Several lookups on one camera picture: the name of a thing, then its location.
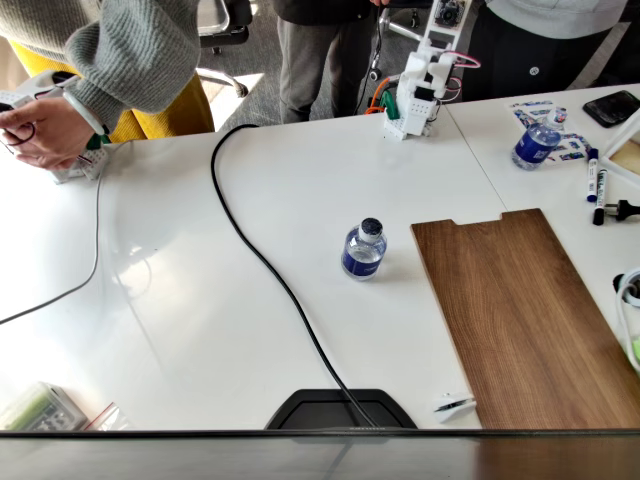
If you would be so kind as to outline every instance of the hand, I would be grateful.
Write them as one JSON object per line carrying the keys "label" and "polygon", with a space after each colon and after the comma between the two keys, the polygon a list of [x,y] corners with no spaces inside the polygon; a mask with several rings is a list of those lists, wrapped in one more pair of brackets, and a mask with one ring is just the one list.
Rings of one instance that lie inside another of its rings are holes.
{"label": "hand", "polygon": [[28,142],[14,148],[22,162],[47,170],[69,168],[85,150],[93,128],[64,98],[43,98],[24,107],[0,113],[5,144],[29,138],[31,122],[36,131]]}

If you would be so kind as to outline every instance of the gray carpet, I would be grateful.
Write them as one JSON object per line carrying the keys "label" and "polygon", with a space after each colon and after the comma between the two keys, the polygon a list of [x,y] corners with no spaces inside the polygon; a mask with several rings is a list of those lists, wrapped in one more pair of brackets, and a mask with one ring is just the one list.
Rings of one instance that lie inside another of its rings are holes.
{"label": "gray carpet", "polygon": [[[225,47],[222,54],[219,55],[214,55],[213,52],[207,49],[202,51],[200,66],[203,68],[223,70],[233,76],[264,74],[253,91],[244,99],[225,124],[222,126],[216,125],[216,130],[229,130],[243,123],[255,123],[261,126],[280,123],[278,83],[282,55],[276,30],[277,17],[268,0],[252,0],[252,3],[255,4],[254,8],[257,8],[257,11],[254,15],[253,23],[249,27],[250,36],[246,43]],[[428,11],[420,11],[422,25],[416,30],[419,33],[424,31],[428,14]],[[461,52],[467,51],[475,16],[474,9],[470,12],[465,32],[458,45],[458,50]],[[392,20],[408,26],[411,20],[411,11],[397,10]],[[595,80],[620,41],[626,27],[626,24],[618,24],[612,30],[591,62],[570,88],[585,88]],[[379,66],[383,76],[401,73],[404,70],[409,53],[416,49],[416,45],[417,43],[414,40],[393,32],[385,32],[383,34]],[[222,88],[231,88],[211,80],[203,80],[203,85],[210,100]],[[367,83],[365,101],[363,103],[373,95],[375,88],[375,82],[369,81]],[[325,69],[322,88],[317,101],[313,105],[311,119],[318,120],[331,117],[328,71]]]}

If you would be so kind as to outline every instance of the small box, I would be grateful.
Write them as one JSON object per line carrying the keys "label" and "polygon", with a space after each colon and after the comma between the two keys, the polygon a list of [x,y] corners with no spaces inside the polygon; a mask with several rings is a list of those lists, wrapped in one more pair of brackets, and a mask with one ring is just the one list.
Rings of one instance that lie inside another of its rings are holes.
{"label": "small box", "polygon": [[87,417],[60,387],[37,383],[0,415],[0,430],[55,432],[81,430]]}

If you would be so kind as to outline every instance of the table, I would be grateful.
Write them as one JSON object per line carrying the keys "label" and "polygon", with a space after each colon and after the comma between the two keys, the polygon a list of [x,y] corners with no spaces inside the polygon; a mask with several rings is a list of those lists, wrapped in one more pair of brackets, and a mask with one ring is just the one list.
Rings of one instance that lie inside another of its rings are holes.
{"label": "table", "polygon": [[[0,328],[0,406],[33,381],[89,416],[115,401],[138,429],[261,429],[293,392],[335,388],[285,292],[236,236],[215,195],[220,134],[134,142],[101,200],[96,278]],[[0,318],[80,283],[92,261],[95,184],[54,186],[0,162]],[[380,388],[420,428],[431,400],[468,391],[412,223],[505,210],[445,109],[430,138],[382,137],[378,116],[242,131],[219,178],[246,235],[290,283],[343,380]],[[348,278],[347,231],[379,218],[378,277]]]}
{"label": "table", "polygon": [[[622,338],[622,330],[616,316],[612,280],[616,275],[640,266],[640,219],[636,216],[616,223],[612,218],[607,218],[602,227],[592,224],[593,204],[586,201],[587,166],[582,160],[541,167],[534,172],[525,172],[516,167],[511,162],[510,149],[522,133],[507,114],[505,105],[520,100],[551,99],[567,108],[569,119],[589,143],[604,154],[605,145],[620,127],[601,127],[582,110],[582,106],[622,89],[640,96],[640,84],[636,84],[447,107],[505,207],[510,211],[542,209],[618,339]],[[607,202],[617,203],[622,199],[640,205],[640,188],[609,171]],[[640,334],[640,323],[637,322],[640,312],[630,307],[626,307],[625,311],[631,323],[636,324],[632,334],[634,331]]]}

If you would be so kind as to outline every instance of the blue bottle label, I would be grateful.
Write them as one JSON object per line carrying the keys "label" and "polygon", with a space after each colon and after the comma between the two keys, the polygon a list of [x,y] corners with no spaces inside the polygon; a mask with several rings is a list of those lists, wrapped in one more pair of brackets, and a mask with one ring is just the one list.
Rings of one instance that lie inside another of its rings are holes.
{"label": "blue bottle label", "polygon": [[373,275],[376,270],[378,270],[381,261],[382,259],[371,263],[358,262],[349,255],[349,252],[346,250],[342,255],[342,264],[344,265],[344,268],[358,277],[368,277],[369,275]]}
{"label": "blue bottle label", "polygon": [[518,156],[529,163],[542,163],[549,156],[554,147],[540,145],[536,142],[529,132],[525,132],[518,144],[516,145],[516,153]]}

